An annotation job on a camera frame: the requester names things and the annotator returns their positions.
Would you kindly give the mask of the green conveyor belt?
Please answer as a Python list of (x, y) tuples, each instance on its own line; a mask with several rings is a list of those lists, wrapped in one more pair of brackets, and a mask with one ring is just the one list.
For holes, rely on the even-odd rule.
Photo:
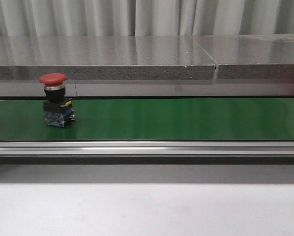
[(47, 126), (41, 100), (0, 101), (0, 141), (294, 140), (294, 98), (74, 100), (75, 121)]

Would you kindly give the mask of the white base panel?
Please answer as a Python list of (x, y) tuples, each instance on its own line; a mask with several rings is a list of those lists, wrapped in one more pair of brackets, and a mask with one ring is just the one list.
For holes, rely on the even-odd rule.
[(294, 96), (291, 83), (221, 83), (215, 80), (70, 80), (68, 97), (127, 96)]

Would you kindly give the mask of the grey stone slab left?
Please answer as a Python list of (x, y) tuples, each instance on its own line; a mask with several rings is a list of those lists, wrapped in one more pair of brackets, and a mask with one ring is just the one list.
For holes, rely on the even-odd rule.
[(215, 63), (188, 36), (0, 37), (0, 81), (54, 72), (75, 81), (210, 81)]

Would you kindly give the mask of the grey stone slab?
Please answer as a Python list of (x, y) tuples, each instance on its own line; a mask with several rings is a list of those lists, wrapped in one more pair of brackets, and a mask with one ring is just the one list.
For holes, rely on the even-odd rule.
[(0, 37), (0, 81), (54, 72), (75, 81), (210, 81), (215, 63), (188, 36)]
[(193, 36), (215, 62), (219, 82), (294, 83), (294, 34)]

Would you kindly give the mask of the grey stone slab right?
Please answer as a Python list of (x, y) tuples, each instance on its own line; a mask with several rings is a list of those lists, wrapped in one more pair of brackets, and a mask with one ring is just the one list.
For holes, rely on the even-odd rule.
[(294, 34), (193, 36), (215, 62), (219, 82), (294, 83)]

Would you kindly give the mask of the grey curtain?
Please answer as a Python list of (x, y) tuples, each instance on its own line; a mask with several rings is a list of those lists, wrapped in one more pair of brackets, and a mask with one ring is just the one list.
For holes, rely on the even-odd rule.
[(294, 0), (0, 0), (0, 36), (294, 33)]

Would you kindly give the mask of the aluminium conveyor frame rail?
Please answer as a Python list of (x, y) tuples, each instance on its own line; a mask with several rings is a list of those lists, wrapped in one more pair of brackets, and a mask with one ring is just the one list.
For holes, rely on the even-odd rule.
[(294, 141), (0, 142), (0, 155), (294, 155)]

